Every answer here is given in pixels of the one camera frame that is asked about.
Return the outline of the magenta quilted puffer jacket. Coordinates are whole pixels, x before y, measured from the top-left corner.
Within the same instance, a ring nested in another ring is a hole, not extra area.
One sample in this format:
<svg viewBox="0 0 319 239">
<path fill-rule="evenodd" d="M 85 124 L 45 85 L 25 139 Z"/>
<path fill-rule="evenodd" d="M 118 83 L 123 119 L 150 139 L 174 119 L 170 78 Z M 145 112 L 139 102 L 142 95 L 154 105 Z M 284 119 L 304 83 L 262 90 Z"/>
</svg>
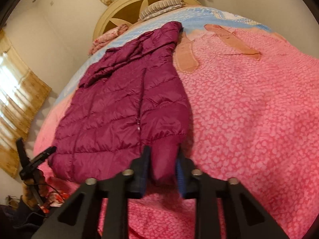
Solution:
<svg viewBox="0 0 319 239">
<path fill-rule="evenodd" d="M 152 179 L 173 181 L 191 114 L 173 64 L 181 30 L 180 22 L 165 23 L 89 66 L 55 131 L 48 164 L 56 177 L 108 179 L 149 146 Z"/>
</svg>

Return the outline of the beige side window curtain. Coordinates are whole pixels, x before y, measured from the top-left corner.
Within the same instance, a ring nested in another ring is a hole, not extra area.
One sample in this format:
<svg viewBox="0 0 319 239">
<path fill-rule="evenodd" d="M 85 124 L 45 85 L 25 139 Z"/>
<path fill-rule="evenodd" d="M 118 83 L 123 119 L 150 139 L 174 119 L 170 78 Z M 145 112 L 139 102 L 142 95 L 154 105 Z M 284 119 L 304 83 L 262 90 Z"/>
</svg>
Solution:
<svg viewBox="0 0 319 239">
<path fill-rule="evenodd" d="M 16 140 L 26 139 L 35 115 L 51 88 L 22 61 L 1 31 L 1 169 L 10 177 L 18 173 Z"/>
</svg>

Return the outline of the blue and pink bed blanket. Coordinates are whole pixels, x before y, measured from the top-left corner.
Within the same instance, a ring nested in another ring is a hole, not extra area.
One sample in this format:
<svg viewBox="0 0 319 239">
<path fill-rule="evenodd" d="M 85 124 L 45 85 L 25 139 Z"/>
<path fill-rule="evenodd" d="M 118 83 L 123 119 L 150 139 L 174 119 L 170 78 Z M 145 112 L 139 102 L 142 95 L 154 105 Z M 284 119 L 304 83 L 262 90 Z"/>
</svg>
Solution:
<svg viewBox="0 0 319 239">
<path fill-rule="evenodd" d="M 311 238 L 318 59 L 252 20 L 199 6 L 138 23 L 108 47 L 170 21 L 183 26 L 174 66 L 192 110 L 191 158 L 212 177 L 237 177 L 290 238 Z"/>
</svg>

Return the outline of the pink floral folded quilt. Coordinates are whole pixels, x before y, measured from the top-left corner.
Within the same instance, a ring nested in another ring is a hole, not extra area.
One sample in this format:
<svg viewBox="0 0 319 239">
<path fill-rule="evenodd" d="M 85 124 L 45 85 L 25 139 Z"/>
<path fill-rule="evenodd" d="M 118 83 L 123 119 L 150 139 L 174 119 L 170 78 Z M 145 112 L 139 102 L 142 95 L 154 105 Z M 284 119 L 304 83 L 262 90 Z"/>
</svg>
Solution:
<svg viewBox="0 0 319 239">
<path fill-rule="evenodd" d="M 128 30 L 127 24 L 121 24 L 111 30 L 108 30 L 101 36 L 97 37 L 89 49 L 88 55 L 91 56 L 101 48 L 104 48 L 106 45 L 108 45 L 112 40 L 117 38 L 118 36 L 122 35 Z"/>
</svg>

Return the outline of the cream wooden headboard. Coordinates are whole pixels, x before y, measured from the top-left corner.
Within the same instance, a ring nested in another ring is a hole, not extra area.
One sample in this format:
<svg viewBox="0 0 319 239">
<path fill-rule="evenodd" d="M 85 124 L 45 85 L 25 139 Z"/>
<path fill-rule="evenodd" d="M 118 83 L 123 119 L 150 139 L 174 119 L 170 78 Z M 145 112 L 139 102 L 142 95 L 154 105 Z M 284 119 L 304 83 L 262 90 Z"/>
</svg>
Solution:
<svg viewBox="0 0 319 239">
<path fill-rule="evenodd" d="M 160 0 L 116 0 L 112 2 L 98 19 L 93 39 L 121 24 L 131 27 L 138 22 L 140 12 L 157 1 Z M 187 5 L 200 5 L 198 0 L 184 1 Z"/>
</svg>

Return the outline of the striped pillow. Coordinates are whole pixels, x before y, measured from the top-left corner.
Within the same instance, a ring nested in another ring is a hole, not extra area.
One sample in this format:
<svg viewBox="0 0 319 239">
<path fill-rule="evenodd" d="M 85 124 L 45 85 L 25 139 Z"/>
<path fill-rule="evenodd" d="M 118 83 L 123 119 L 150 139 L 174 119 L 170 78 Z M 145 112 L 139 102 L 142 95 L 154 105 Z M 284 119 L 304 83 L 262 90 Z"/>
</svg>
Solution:
<svg viewBox="0 0 319 239">
<path fill-rule="evenodd" d="M 140 12 L 138 21 L 147 21 L 167 12 L 180 9 L 184 6 L 184 0 L 161 0 L 144 8 Z"/>
</svg>

